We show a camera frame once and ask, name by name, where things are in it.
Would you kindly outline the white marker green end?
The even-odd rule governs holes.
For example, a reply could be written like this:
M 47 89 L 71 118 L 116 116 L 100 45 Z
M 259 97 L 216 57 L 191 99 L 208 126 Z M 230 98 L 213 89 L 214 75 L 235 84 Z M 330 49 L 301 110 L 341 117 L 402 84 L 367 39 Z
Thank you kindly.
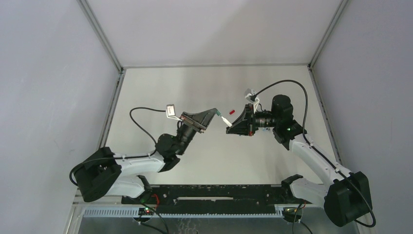
M 228 127 L 232 127 L 232 123 L 227 120 L 225 117 L 221 116 L 221 119 L 223 120 L 223 122 L 228 126 Z

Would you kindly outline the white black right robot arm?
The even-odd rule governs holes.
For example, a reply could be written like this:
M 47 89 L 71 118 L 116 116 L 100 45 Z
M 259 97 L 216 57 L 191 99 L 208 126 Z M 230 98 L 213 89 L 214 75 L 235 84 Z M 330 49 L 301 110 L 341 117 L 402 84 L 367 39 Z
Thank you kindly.
M 254 104 L 245 105 L 242 114 L 226 129 L 227 134 L 253 136 L 259 128 L 272 128 L 275 140 L 298 156 L 322 181 L 316 184 L 301 175 L 282 181 L 293 197 L 324 209 L 338 227 L 373 213 L 370 186 L 362 172 L 353 173 L 331 161 L 310 139 L 294 119 L 291 100 L 285 95 L 272 99 L 270 111 L 257 111 Z

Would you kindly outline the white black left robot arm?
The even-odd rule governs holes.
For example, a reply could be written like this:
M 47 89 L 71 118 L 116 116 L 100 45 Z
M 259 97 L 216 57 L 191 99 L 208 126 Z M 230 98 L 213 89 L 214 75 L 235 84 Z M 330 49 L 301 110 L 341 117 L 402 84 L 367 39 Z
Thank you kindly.
M 126 155 L 102 147 L 71 169 L 69 180 L 78 187 L 85 202 L 106 195 L 150 196 L 151 186 L 144 174 L 166 172 L 175 167 L 195 135 L 204 133 L 213 118 L 220 115 L 216 108 L 212 108 L 196 114 L 182 112 L 177 116 L 173 104 L 167 105 L 162 112 L 167 118 L 178 121 L 177 131 L 174 136 L 162 134 L 154 139 L 153 151 Z

